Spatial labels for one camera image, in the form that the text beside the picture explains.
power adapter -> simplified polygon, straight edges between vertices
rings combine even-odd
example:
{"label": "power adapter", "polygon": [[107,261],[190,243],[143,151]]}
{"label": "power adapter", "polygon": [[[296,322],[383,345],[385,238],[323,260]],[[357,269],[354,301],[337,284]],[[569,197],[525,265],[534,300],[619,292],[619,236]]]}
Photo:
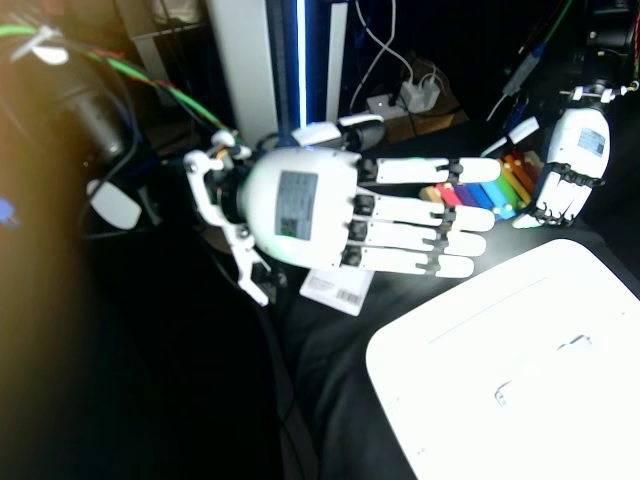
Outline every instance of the power adapter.
{"label": "power adapter", "polygon": [[403,106],[406,105],[410,113],[422,113],[435,106],[440,97],[440,87],[433,78],[432,81],[423,82],[420,85],[402,82],[400,97],[404,101]]}

black fabric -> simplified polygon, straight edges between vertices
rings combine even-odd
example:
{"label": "black fabric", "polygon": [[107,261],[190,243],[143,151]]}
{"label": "black fabric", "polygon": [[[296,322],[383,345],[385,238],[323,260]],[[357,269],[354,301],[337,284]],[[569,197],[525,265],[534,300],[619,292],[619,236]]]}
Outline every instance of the black fabric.
{"label": "black fabric", "polygon": [[[494,140],[469,123],[375,152],[389,157],[477,155]],[[640,285],[584,223],[571,229],[515,230],[499,223],[476,274],[557,238],[594,252],[638,295]],[[377,273],[362,313],[354,318],[297,295],[306,271],[288,269],[290,288],[275,309],[276,328],[309,423],[323,479],[412,479],[414,475],[377,400],[365,366],[373,334],[399,316],[459,284],[433,277]]]}

